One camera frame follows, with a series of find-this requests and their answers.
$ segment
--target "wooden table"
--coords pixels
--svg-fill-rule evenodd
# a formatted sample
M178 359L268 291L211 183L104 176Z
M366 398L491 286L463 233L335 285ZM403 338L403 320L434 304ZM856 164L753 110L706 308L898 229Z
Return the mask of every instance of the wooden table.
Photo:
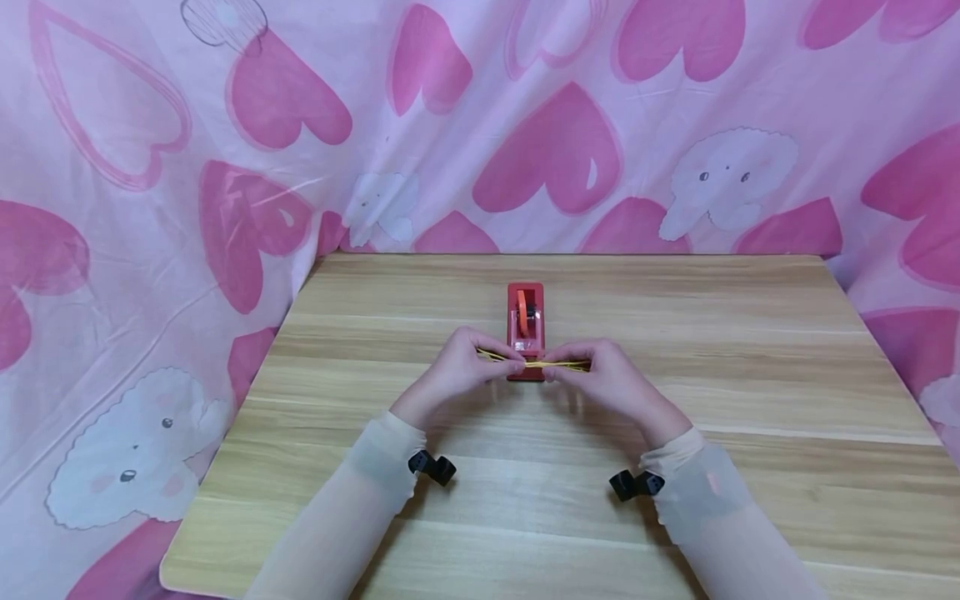
M239 597L367 421L506 287L545 287L547 343L618 340L723 444L832 598L957 597L960 475L819 258L335 254L307 281L170 547L169 587ZM559 385L502 382L437 419L357 597L690 598L648 501L607 479L635 431Z

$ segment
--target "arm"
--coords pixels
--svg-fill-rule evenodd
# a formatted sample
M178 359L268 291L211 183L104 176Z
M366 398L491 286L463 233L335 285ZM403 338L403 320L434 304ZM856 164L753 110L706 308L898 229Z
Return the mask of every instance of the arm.
M512 360L490 363L484 348ZM244 596L247 600L346 598L367 568L394 516L413 496L407 467L423 449L423 429L448 400L484 381L523 369L511 348L458 329L433 365L390 411L372 420L317 495L290 526Z
M660 523L712 600L827 597L755 504L727 452L707 444L672 402L610 340L569 344L543 360L589 359L590 372L545 370L636 424L649 452L640 465L663 477Z

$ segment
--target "red tape dispenser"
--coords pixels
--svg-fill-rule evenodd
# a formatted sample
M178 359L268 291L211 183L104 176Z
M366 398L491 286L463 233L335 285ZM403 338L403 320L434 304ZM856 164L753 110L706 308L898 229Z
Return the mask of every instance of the red tape dispenser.
M507 345L528 362L539 360L546 349L543 322L543 284L535 281L507 286ZM544 381L542 367L527 367L509 375L510 381Z

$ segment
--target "hand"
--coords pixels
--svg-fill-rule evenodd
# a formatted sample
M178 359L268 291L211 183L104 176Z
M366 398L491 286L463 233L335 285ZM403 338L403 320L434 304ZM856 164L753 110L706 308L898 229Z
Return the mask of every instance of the hand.
M477 355L482 348L508 360L492 362ZM430 368L394 402L390 412L425 430L433 413L448 400L499 377L523 371L519 352L486 333L460 327L446 340Z
M547 367L543 374L547 381L562 381L579 388L591 400L633 421L651 450L681 436L693 426L690 419L636 369L612 340L564 344L547 352L543 360L589 360L589 372Z

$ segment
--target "rubber band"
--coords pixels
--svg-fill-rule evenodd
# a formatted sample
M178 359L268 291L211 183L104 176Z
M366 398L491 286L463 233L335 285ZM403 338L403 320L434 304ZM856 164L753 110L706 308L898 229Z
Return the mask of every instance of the rubber band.
M478 348L477 353L483 356L484 358L487 358L488 360L493 360L497 362L507 360L505 356L501 356L496 352L490 352L489 350L484 350L482 348ZM558 361L558 362L532 360L532 361L526 361L526 364L527 364L527 367L530 367L533 369L542 369L543 367L564 367L566 369L570 369L572 371L579 371L579 372L589 372L589 368L590 368L589 360Z

